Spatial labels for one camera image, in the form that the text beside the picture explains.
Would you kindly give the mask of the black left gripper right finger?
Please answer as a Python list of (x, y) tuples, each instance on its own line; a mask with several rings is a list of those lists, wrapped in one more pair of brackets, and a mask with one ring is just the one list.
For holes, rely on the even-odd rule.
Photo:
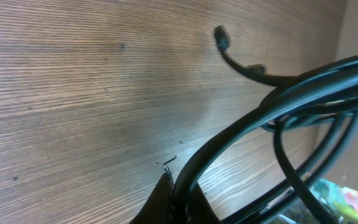
[(187, 224), (221, 224), (199, 184), (192, 190), (186, 209)]

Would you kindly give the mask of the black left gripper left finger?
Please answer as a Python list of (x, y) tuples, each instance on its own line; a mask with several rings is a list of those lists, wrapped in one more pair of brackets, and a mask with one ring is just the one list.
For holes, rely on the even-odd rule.
[(167, 169), (157, 182), (140, 212), (130, 224), (166, 224), (171, 219), (171, 194), (173, 190), (172, 173)]

